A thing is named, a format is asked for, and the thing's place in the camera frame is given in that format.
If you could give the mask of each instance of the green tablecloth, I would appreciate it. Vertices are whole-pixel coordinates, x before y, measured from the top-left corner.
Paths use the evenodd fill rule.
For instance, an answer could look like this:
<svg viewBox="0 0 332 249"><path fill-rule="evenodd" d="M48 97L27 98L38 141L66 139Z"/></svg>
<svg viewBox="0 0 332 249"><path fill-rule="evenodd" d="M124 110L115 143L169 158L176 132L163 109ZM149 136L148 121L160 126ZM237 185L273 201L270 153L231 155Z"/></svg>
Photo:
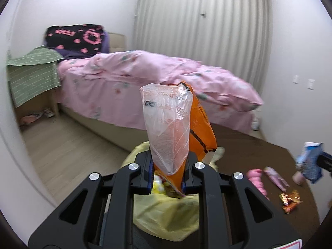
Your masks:
<svg viewBox="0 0 332 249"><path fill-rule="evenodd" d="M20 58L8 59L9 87L15 107L61 85L56 62L61 59L63 57L58 52L45 46L38 47Z"/></svg>

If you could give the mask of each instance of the pink bed sheet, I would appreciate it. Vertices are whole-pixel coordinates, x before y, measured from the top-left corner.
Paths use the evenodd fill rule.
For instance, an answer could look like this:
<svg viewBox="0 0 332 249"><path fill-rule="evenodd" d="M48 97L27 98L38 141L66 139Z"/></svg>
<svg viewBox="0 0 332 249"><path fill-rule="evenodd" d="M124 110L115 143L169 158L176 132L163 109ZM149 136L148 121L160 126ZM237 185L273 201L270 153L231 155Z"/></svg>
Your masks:
<svg viewBox="0 0 332 249"><path fill-rule="evenodd" d="M227 70L154 55L117 52L62 61L58 67L60 102L84 117L145 130L140 87L185 80L192 85L210 122L250 131L253 114L249 110L263 104L250 84Z"/></svg>

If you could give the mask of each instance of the white plastic wrapper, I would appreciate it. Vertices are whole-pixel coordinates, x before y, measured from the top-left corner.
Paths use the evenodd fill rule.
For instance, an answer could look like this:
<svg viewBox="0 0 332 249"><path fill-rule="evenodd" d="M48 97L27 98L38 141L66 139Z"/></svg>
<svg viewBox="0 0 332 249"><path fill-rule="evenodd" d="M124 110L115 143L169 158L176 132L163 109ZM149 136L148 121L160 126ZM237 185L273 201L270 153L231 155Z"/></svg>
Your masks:
<svg viewBox="0 0 332 249"><path fill-rule="evenodd" d="M151 83L140 92L152 160L165 175L173 175L188 156L193 95L182 84Z"/></svg>

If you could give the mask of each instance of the light switch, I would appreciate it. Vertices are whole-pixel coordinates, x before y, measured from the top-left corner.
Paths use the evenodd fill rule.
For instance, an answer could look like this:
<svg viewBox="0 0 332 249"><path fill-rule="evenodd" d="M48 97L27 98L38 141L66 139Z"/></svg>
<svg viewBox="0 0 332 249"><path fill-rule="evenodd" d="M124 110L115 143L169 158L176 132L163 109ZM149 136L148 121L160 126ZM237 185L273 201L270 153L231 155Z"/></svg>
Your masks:
<svg viewBox="0 0 332 249"><path fill-rule="evenodd" d="M314 79L309 79L308 80L308 89L313 90L313 83L315 82Z"/></svg>
<svg viewBox="0 0 332 249"><path fill-rule="evenodd" d="M299 75L294 76L293 83L298 84Z"/></svg>

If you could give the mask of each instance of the headboard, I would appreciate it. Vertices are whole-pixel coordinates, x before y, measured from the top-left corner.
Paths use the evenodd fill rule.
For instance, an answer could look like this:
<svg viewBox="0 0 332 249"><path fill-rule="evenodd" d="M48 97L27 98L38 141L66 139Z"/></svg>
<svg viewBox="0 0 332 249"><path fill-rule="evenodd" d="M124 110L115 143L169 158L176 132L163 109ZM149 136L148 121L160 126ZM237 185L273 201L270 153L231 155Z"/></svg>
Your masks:
<svg viewBox="0 0 332 249"><path fill-rule="evenodd" d="M110 53L126 51L126 37L123 34L108 33L110 37Z"/></svg>

